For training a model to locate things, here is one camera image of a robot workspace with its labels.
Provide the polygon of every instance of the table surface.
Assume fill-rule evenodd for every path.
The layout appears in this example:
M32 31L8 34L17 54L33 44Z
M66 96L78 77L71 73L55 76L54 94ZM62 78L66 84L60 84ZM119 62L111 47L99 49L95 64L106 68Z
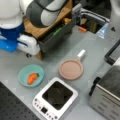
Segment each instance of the table surface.
M104 61L104 55L113 44L96 34L80 32L75 26L73 33L64 37L64 42L53 51L45 54L43 61L39 61L33 56L27 58L25 53L19 50L14 53L0 50L0 80L41 120L45 120L32 107L33 98L53 77L64 80L58 73L60 63L66 59L77 58L77 54L85 49L86 55L81 61L84 67L83 75L75 81L64 80L78 91L79 96L63 114L61 120L106 120L89 106L90 97L88 93L94 79L97 76L102 77L111 67ZM26 88L18 81L20 70L29 64L40 65L45 71L43 82L35 88Z

